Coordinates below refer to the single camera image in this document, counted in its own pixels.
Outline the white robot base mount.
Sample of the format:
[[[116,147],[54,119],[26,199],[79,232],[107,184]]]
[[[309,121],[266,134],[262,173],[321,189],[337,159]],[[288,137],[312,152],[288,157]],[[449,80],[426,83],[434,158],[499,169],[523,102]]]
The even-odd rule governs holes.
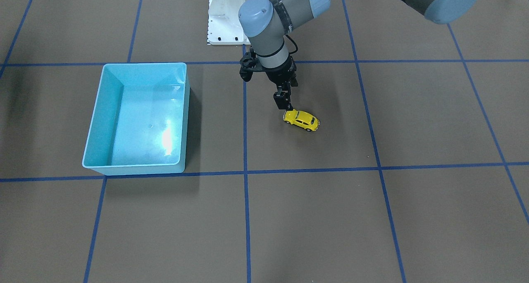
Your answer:
[[[246,0],[208,0],[208,44],[250,44],[238,19],[238,11],[244,2]]]

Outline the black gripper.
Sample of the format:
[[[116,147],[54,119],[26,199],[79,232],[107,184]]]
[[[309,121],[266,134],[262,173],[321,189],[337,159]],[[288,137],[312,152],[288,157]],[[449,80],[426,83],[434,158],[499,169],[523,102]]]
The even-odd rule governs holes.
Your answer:
[[[293,59],[286,59],[279,67],[264,68],[268,79],[278,88],[281,87],[281,90],[273,94],[274,102],[279,110],[294,110],[291,104],[291,87],[298,86],[296,71],[297,67]]]

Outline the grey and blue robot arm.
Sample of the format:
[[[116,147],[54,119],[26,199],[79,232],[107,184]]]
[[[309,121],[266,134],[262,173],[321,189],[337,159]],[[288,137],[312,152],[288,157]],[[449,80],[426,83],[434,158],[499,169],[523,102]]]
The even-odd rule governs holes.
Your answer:
[[[465,14],[477,0],[400,0],[428,21],[448,24]],[[263,72],[275,84],[273,94],[280,110],[292,111],[291,87],[297,86],[296,64],[285,38],[296,28],[321,16],[331,0],[247,0],[238,19],[250,42],[240,59],[240,76],[249,82]]]

